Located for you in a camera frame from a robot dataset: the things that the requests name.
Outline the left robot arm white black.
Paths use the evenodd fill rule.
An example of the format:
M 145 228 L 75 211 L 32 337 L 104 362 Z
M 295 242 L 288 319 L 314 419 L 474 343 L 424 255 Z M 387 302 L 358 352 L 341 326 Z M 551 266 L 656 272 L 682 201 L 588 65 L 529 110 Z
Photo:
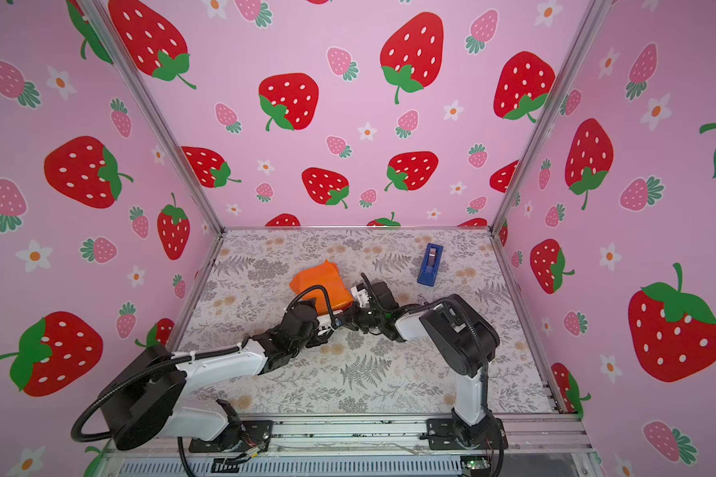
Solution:
M 281 324 L 231 348 L 171 354 L 159 345 L 144 351 L 101 392 L 101 411 L 118 450 L 133 450 L 155 438 L 187 437 L 200 451 L 231 450 L 246 437 L 238 411 L 225 399 L 195 401 L 198 389 L 240 377 L 276 371 L 303 349 L 326 343 L 346 315 L 315 317 L 304 307 Z

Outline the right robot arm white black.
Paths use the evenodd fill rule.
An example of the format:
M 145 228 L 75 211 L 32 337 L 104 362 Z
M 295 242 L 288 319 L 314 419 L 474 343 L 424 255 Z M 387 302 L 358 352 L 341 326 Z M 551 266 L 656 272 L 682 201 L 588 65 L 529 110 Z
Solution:
M 457 375 L 451 411 L 451 436 L 465 448 L 485 444 L 495 428 L 487 405 L 488 368 L 500 338 L 495 328 L 461 296 L 451 294 L 426 304 L 383 307 L 377 298 L 358 299 L 333 320 L 336 327 L 377 332 L 391 341 L 428 338 Z

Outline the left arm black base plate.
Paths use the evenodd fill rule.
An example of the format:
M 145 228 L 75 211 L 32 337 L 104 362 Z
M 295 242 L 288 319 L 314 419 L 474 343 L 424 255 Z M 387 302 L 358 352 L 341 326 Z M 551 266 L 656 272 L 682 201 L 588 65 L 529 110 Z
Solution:
M 266 452 L 272 437 L 273 421 L 248 421 L 232 423 L 218 437 L 210 441 L 191 439 L 190 453 L 230 452 L 241 454 L 250 450 Z

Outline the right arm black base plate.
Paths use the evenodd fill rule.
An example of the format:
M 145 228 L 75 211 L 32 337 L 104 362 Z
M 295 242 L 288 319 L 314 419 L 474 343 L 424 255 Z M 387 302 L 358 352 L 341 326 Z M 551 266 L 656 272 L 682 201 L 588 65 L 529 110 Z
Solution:
M 433 450 L 506 450 L 508 440 L 501 419 L 487 417 L 477 425 L 454 419 L 428 419 L 421 440 Z

